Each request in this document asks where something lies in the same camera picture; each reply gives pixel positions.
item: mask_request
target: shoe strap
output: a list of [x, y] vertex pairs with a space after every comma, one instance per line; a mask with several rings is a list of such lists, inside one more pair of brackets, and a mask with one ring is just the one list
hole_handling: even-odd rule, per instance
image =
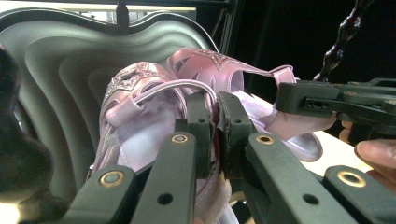
[[113, 106], [106, 112], [106, 121], [113, 127], [120, 127], [126, 120], [139, 114], [143, 111], [144, 107], [140, 106], [139, 103], [147, 100], [148, 98], [158, 94], [159, 92], [171, 90], [174, 88], [191, 88], [196, 90], [205, 91], [211, 100], [211, 105], [214, 105], [217, 101], [217, 96], [205, 83], [196, 80], [172, 80], [164, 82], [154, 88], [144, 91], [135, 98], [132, 95], [128, 95], [122, 99], [117, 105]]
[[242, 91], [242, 72], [273, 77], [276, 85], [281, 82], [296, 82], [290, 65], [265, 71], [208, 49], [180, 49], [168, 58], [167, 66], [178, 78], [202, 81], [215, 92], [231, 92], [232, 85]]

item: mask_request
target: pink shoe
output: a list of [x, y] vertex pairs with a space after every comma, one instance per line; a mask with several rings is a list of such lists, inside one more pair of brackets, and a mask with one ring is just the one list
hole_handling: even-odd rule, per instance
[[335, 118], [285, 114], [276, 111], [264, 100], [243, 92], [243, 72], [273, 77], [279, 85], [281, 82], [296, 82], [291, 66], [285, 65], [267, 72], [212, 50], [184, 48], [168, 58], [167, 67], [180, 79], [202, 81], [215, 92], [227, 91], [237, 96], [257, 130], [278, 135], [301, 161], [316, 161], [321, 157], [321, 144], [312, 132], [331, 127]]
[[[206, 84], [178, 80], [156, 63], [135, 63], [116, 74], [107, 86], [100, 113], [100, 142], [93, 172], [118, 164], [135, 172], [157, 157], [165, 136], [174, 132], [176, 119], [186, 119], [182, 90], [204, 90], [208, 110], [217, 101]], [[219, 219], [231, 197], [231, 186], [219, 171], [212, 151], [213, 173], [197, 180], [195, 218], [204, 223]]]

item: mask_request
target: black metal bracket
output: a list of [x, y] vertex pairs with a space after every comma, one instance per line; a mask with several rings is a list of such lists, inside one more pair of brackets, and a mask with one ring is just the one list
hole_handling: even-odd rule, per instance
[[396, 136], [396, 79], [331, 84], [316, 81], [281, 83], [276, 109], [289, 114], [352, 121], [369, 128], [354, 142]]
[[[6, 68], [0, 70], [1, 202], [40, 203], [41, 208], [51, 211], [46, 213], [42, 209], [40, 219], [33, 220], [36, 222], [193, 222], [196, 170], [203, 165], [205, 168], [198, 174], [205, 175], [212, 143], [209, 116], [203, 109], [205, 98], [200, 92], [188, 98], [188, 119], [179, 120], [176, 126], [176, 130], [182, 132], [171, 133], [163, 140], [156, 161], [150, 165], [152, 168], [135, 174], [127, 167], [109, 166], [93, 173], [59, 219], [66, 206], [56, 203], [45, 191], [51, 176], [50, 155], [42, 145], [19, 131], [12, 117], [19, 87], [15, 64], [2, 49], [0, 57], [0, 67]], [[362, 93], [374, 91], [386, 95], [394, 92], [389, 87], [392, 83], [387, 79], [344, 86], [308, 82], [295, 87], [303, 87], [305, 91], [310, 87], [324, 88], [332, 96], [326, 100], [335, 97], [349, 103], [356, 99], [338, 98], [340, 92], [362, 90]], [[322, 116], [329, 112], [330, 105], [317, 104], [315, 108], [312, 103], [314, 108], [304, 108], [309, 107], [309, 103], [303, 104], [308, 97], [297, 93], [298, 97], [292, 98], [292, 102], [302, 100], [292, 107], [297, 111], [307, 110]], [[328, 169], [323, 180], [318, 180], [276, 136], [255, 132], [238, 98], [227, 92], [221, 92], [219, 98], [223, 170], [229, 177], [243, 180], [243, 191], [256, 223], [396, 223], [396, 196], [370, 176], [338, 166]], [[377, 100], [373, 100], [370, 106], [377, 109], [376, 104]], [[393, 112], [394, 107], [381, 108], [393, 115], [389, 111]], [[183, 132], [184, 129], [196, 136]]]
[[211, 149], [214, 127], [210, 120], [209, 112], [205, 106], [204, 94], [196, 92], [186, 97], [187, 111], [194, 111], [187, 115], [186, 132], [197, 139], [196, 167], [197, 178], [207, 178], [211, 167]]

